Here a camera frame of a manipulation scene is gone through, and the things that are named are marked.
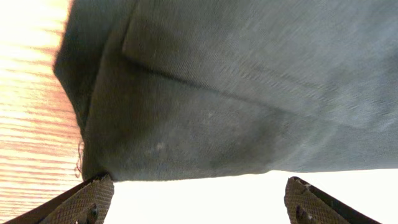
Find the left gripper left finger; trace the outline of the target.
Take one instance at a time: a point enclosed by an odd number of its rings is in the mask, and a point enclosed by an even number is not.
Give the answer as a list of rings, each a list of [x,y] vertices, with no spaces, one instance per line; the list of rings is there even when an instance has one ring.
[[[113,195],[110,176],[99,175],[5,224],[103,224]]]

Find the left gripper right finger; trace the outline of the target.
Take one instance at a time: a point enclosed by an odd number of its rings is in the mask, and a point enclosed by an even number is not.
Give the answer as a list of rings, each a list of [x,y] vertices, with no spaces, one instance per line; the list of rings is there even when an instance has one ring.
[[[380,224],[299,177],[287,180],[284,204],[291,224]]]

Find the black t-shirt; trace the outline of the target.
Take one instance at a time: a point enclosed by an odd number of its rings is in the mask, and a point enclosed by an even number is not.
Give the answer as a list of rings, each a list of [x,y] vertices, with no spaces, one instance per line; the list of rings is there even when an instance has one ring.
[[[397,167],[397,2],[74,1],[84,179]]]

